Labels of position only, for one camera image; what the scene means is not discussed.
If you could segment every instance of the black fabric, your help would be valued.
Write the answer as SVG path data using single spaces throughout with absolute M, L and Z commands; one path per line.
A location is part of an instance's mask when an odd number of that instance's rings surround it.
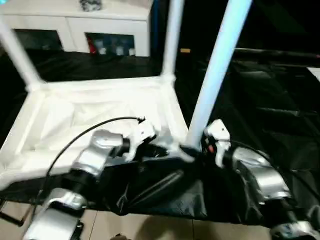
M 161 69 L 159 63 L 143 57 L 29 53 L 41 77 L 48 82 L 147 77 L 158 75 Z M 3 141 L 26 94 L 7 57 L 0 58 L 0 66 L 3 76 L 11 76 L 6 91 L 12 95 L 8 100 L 12 108 L 5 107 L 7 103 L 1 101 Z M 206 62 L 185 58 L 177 62 L 175 90 L 188 125 L 206 67 Z M 306 68 L 236 61 L 229 67 L 210 118 L 211 121 L 222 119 L 232 139 L 265 151 L 273 164 L 280 166 L 298 206 L 305 209 L 318 229 L 319 92 L 319 81 Z M 150 163 L 112 169 L 107 174 L 108 180 L 101 181 L 89 207 L 120 215 L 139 213 L 264 224 L 247 186 L 235 173 L 217 169 L 210 159 L 198 159 L 177 169 L 162 166 Z M 58 187 L 62 177 L 52 177 L 49 189 Z M 0 192 L 0 198 L 34 203 L 41 183 L 42 179 L 16 182 Z

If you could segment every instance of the metal bar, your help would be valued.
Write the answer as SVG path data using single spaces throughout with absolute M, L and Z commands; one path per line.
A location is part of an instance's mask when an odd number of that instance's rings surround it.
M 40 84 L 44 83 L 41 80 L 35 66 L 30 61 L 26 51 L 20 44 L 14 32 L 7 26 L 3 17 L 0 14 L 0 42 L 5 51 L 10 56 L 15 68 L 19 72 L 21 78 L 25 81 L 28 90 L 37 89 Z
M 189 146 L 200 148 L 203 131 L 215 105 L 251 3 L 252 0 L 228 1 L 186 138 L 186 144 Z
M 162 75 L 175 75 L 180 28 L 185 0 L 171 0 L 166 27 L 166 39 L 162 64 Z
M 2 210 L 3 206 L 5 205 L 6 201 L 3 199 L 0 199 L 0 210 Z M 19 220 L 16 219 L 2 211 L 0 211 L 0 219 L 3 219 L 11 224 L 17 225 L 18 227 L 22 227 L 25 224 L 25 221 L 31 211 L 31 209 L 33 208 L 33 206 L 30 206 L 26 212 L 24 213 L 23 217 Z

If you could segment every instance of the cabinet door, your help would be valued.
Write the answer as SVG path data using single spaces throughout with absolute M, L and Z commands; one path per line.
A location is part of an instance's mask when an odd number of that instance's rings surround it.
M 118 41 L 121 35 L 125 35 L 130 42 L 133 36 L 134 52 L 136 56 L 148 57 L 150 55 L 150 35 L 147 21 L 75 18 L 68 17 L 72 38 L 77 52 L 89 53 L 88 34 L 106 34 L 108 39 Z
M 63 50 L 66 52 L 76 51 L 65 17 L 5 15 L 4 19 L 12 29 L 56 31 Z

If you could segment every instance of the floor tile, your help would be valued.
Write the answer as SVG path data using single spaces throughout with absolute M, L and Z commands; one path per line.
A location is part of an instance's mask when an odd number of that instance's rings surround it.
M 21 219 L 27 211 L 28 204 L 21 204 L 15 202 L 7 202 L 2 211 L 14 218 Z M 81 240 L 89 240 L 90 234 L 93 229 L 94 221 L 97 215 L 97 211 L 86 210 L 81 221 L 84 223 L 84 229 L 82 231 Z M 29 226 L 30 215 L 25 221 L 22 227 L 18 227 L 12 223 L 0 219 L 0 240 L 20 240 L 24 235 L 24 232 Z
M 84 215 L 81 218 L 81 222 L 84 223 L 84 229 L 81 234 L 81 240 L 89 240 L 90 239 L 90 235 L 93 230 L 96 215 L 97 215 L 97 211 L 86 210 L 84 212 Z
M 90 240 L 109 240 L 117 234 L 131 240 L 192 240 L 192 220 L 98 212 Z
M 21 219 L 30 205 L 21 204 L 15 202 L 7 202 L 2 212 L 14 217 Z M 0 240 L 20 240 L 27 229 L 29 219 L 27 219 L 22 227 L 18 227 L 12 223 L 0 219 Z
M 193 221 L 194 240 L 270 240 L 269 229 L 262 226 Z

